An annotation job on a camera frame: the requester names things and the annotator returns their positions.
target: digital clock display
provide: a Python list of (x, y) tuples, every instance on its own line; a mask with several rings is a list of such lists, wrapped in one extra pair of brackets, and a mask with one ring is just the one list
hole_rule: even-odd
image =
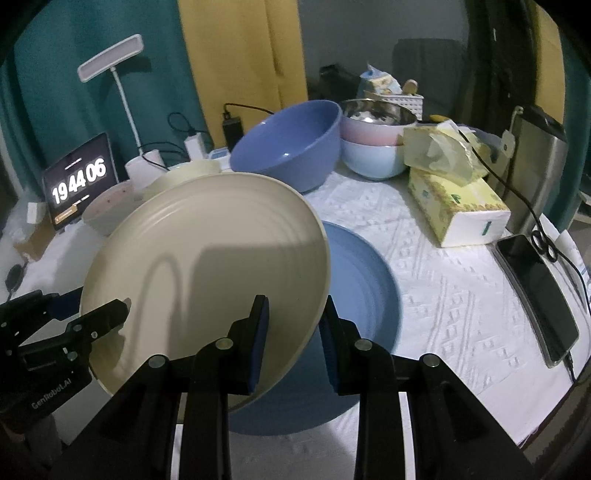
[(43, 187), (56, 229), (77, 219), (105, 190), (117, 184), (107, 134), (100, 134), (43, 173)]

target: smartphone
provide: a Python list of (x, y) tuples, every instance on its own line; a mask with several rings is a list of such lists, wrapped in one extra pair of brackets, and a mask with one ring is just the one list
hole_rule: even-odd
[(548, 265), (525, 235), (502, 238), (494, 253), (530, 317), (546, 365), (558, 365), (579, 338), (579, 329)]

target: white tablecloth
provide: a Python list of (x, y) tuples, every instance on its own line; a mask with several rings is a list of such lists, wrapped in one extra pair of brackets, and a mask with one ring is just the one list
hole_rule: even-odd
[[(570, 380), (564, 366), (546, 367), (530, 321), (491, 247), (439, 248), (407, 190), (406, 176), (374, 183), (338, 169), (306, 198), (323, 220), (360, 234), (389, 263), (402, 293), (402, 329), (393, 353), (409, 358), (436, 353), (517, 443), (532, 433), (565, 395)], [(83, 223), (69, 226), (44, 257), (29, 266), (17, 295), (35, 288), (65, 293), (81, 286), (102, 241)], [(580, 339), (572, 350), (578, 374), (589, 357), (591, 329), (564, 270), (559, 264), (551, 269), (579, 326)], [(107, 398), (89, 407), (82, 396), (68, 402), (57, 416), (67, 441)], [(73, 426), (71, 415), (79, 419)], [(357, 422), (354, 407), (325, 425), (294, 435), (232, 434), (234, 477), (351, 478)], [(407, 421), (405, 432), (410, 432)], [(413, 460), (407, 456), (411, 472)]]

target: teal curtain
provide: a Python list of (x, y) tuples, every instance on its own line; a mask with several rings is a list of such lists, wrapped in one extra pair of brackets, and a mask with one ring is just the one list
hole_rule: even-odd
[(23, 186), (41, 196), (43, 170), (103, 131), (119, 179), (126, 178), (124, 164), (137, 149), (113, 76), (107, 71), (82, 83), (76, 69), (136, 33), (144, 51), (117, 71), (141, 141), (182, 146), (187, 135), (168, 126), (170, 112), (182, 112), (196, 129), (207, 130), (176, 0), (51, 0), (0, 68), (0, 126)]
[(560, 181), (546, 203), (544, 213), (562, 231), (579, 208), (579, 185), (585, 165), (591, 161), (591, 77), (575, 49), (561, 34), (565, 78), (564, 131), (569, 152)]

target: stacked bowls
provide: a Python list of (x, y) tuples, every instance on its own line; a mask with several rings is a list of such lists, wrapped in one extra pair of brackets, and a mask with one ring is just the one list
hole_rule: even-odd
[(410, 110), (394, 103), (371, 99), (340, 104), (342, 160), (354, 172), (370, 180), (385, 180), (406, 169), (404, 129), (416, 125)]

